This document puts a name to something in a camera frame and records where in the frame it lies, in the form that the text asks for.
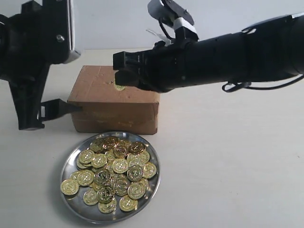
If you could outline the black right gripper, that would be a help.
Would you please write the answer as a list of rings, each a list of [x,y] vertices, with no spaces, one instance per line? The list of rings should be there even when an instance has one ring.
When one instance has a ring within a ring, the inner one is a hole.
[[[174,43],[169,46],[158,43],[150,50],[113,54],[115,83],[157,93],[202,85],[201,80],[187,75],[185,63],[187,48],[198,40],[196,32],[179,28]],[[137,73],[128,71],[135,68]]]

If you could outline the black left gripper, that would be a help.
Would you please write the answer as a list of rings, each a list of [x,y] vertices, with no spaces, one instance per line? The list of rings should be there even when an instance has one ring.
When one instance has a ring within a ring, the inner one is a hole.
[[[51,65],[81,56],[73,0],[30,0],[4,18],[4,79],[8,82],[19,130],[43,129],[45,121],[82,111],[61,99],[42,102]]]

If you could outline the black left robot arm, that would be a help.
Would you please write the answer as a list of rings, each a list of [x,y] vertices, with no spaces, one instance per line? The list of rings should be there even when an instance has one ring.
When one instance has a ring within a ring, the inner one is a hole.
[[[43,129],[44,122],[78,112],[61,99],[42,102],[51,65],[77,60],[74,3],[30,0],[21,12],[0,17],[0,77],[9,84],[20,130]]]

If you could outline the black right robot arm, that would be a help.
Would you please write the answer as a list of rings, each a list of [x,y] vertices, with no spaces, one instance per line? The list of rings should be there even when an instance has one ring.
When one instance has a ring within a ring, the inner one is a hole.
[[[241,32],[198,40],[191,25],[178,19],[174,42],[153,49],[113,55],[115,81],[145,91],[213,83],[231,91],[252,83],[304,77],[304,17],[286,15],[254,24]]]

